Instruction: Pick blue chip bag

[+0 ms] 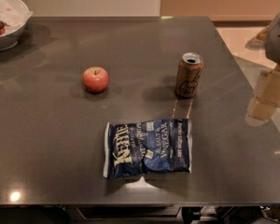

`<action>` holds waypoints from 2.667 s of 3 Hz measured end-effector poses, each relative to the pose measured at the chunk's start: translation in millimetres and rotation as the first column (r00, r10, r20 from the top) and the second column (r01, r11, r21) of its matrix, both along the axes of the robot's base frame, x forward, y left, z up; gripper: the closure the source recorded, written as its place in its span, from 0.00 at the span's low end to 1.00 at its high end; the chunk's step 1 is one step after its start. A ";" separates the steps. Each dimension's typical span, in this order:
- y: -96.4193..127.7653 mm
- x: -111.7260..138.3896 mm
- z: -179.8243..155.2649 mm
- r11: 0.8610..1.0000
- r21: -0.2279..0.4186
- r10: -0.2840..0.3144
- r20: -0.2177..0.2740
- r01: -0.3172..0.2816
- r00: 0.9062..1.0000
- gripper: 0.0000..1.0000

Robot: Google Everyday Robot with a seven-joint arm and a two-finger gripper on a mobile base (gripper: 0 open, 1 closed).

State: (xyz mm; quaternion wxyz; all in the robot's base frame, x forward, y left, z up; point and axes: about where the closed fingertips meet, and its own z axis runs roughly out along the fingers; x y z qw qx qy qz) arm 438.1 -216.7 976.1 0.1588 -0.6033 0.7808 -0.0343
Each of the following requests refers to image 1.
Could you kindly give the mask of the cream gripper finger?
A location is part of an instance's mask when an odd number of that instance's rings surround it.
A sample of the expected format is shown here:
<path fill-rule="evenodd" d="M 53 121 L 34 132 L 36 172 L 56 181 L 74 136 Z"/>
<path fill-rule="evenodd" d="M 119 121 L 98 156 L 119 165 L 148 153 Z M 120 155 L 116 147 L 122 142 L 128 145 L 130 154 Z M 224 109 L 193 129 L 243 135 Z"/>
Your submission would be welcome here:
<path fill-rule="evenodd" d="M 278 109 L 278 105 L 263 103 L 257 97 L 253 97 L 247 106 L 245 122 L 248 125 L 262 125 L 266 123 Z"/>
<path fill-rule="evenodd" d="M 280 106 L 280 64 L 271 71 L 260 71 L 254 94 L 261 103 Z"/>

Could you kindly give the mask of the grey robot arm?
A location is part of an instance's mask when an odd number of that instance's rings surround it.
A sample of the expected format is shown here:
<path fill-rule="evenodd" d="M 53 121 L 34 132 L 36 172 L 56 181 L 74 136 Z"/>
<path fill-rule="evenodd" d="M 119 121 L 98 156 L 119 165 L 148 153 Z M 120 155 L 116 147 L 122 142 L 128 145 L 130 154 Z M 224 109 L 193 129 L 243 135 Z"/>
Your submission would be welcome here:
<path fill-rule="evenodd" d="M 276 67 L 259 73 L 245 117 L 251 126 L 267 122 L 280 107 L 280 11 L 268 27 L 264 48 L 266 58 L 275 62 Z"/>

